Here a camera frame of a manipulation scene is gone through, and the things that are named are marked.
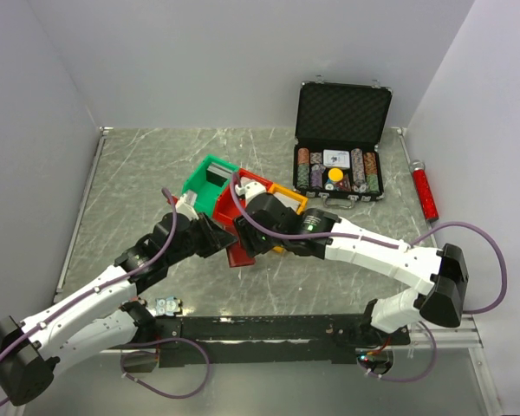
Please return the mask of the red leather card holder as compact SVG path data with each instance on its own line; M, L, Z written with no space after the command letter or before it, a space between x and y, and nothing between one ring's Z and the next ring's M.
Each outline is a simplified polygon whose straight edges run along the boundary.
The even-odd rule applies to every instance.
M228 247L226 255L230 268L247 267L256 263L254 258L247 255L240 243L235 243Z

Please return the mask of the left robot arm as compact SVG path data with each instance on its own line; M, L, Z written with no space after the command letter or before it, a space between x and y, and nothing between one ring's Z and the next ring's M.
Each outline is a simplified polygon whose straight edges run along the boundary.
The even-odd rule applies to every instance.
M0 321L0 387L22 406L62 371L104 349L153 339L153 317L138 296L188 257L210 257L237 237L204 214L170 212L93 281L33 316Z

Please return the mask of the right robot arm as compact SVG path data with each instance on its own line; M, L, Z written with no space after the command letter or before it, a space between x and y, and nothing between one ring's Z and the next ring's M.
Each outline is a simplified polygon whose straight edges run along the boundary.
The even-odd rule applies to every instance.
M379 345L418 321L459 327L469 276L458 246L408 244L321 209L298 214L268 192L246 192L237 197L237 207L233 224L250 257L281 246L299 257L353 264L406 285L398 295L365 307L361 335L367 343Z

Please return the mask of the cards in yellow bin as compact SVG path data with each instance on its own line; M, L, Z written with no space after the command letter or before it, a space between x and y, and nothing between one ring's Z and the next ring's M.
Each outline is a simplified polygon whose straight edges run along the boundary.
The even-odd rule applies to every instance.
M277 199L283 203L284 206L291 208L293 211L297 211L301 206L301 201L299 199L293 198L292 196L288 196L281 192L275 192L274 195Z

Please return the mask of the cards in green bin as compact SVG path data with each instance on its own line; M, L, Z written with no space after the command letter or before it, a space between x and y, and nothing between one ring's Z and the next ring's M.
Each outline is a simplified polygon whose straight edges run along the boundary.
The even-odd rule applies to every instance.
M224 188L225 183L232 177L233 171L219 163L211 162L206 167L206 181L220 188Z

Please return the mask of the white playing card deck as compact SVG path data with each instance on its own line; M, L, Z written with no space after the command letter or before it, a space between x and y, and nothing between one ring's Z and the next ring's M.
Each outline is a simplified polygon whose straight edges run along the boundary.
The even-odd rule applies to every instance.
M343 150L324 149L322 163L326 167L349 169L351 166L350 152Z

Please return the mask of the yellow plastic bin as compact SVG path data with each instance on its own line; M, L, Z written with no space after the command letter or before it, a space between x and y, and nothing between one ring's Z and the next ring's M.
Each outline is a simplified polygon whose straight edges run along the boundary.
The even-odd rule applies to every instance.
M304 212L307 207L307 197L282 185L273 183L268 189L268 193L274 195L286 207L291 208L297 214Z

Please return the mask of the red plastic bin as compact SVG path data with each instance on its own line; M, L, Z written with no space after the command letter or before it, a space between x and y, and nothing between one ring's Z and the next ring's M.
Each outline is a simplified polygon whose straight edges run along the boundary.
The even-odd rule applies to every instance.
M253 181L262 184L266 190L268 190L273 184L272 181L243 168L239 168L237 172L240 179L252 179ZM233 226L233 219L238 216L240 216L240 211L235 206L231 197L230 186L227 185L218 197L212 217L223 226Z

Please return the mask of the green plastic bin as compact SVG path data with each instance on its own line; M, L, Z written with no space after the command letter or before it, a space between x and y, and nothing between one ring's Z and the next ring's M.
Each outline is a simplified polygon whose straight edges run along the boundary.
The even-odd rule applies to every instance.
M215 204L221 192L229 184L229 181L227 181L224 188L220 188L206 181L206 167L211 162L216 162L222 166L226 166L233 172L238 169L238 166L232 164L231 162L209 154L203 159L195 171L185 181L181 191L182 193L187 191L196 192L198 197L195 202L195 210L198 212L203 212L209 217L211 217L213 214Z

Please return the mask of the cartoon sticker tag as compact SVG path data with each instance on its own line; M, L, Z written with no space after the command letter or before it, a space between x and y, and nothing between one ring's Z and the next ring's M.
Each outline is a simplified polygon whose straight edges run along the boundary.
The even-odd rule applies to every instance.
M155 304L156 316L174 317L182 313L182 301L175 296L157 298Z

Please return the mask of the yellow dealer chip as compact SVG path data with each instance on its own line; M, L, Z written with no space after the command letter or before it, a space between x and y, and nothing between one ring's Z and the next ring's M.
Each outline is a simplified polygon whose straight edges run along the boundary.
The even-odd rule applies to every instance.
M328 180L334 183L337 183L341 180L343 180L344 173L339 168L331 168L328 170Z

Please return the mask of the black poker chip case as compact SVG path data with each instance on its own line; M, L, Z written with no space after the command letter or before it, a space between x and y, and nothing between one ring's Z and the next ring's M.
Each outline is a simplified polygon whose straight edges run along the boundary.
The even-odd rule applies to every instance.
M293 160L294 189L323 202L356 202L384 198L379 145L393 98L392 89L306 81L299 91ZM350 152L351 166L343 180L328 180L324 149Z

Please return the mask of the red glitter tube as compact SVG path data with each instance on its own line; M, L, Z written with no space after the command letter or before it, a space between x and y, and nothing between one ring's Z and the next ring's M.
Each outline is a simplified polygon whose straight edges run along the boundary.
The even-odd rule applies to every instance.
M416 159L410 164L410 172L425 220L430 224L434 223L439 219L439 212L426 176L426 166Z

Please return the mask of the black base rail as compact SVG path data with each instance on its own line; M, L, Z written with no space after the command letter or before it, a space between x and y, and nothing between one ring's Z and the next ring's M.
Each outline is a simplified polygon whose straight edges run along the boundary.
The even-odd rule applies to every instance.
M156 321L156 335L196 342L212 364L330 361L355 364L355 351L381 337L360 315L180 316Z

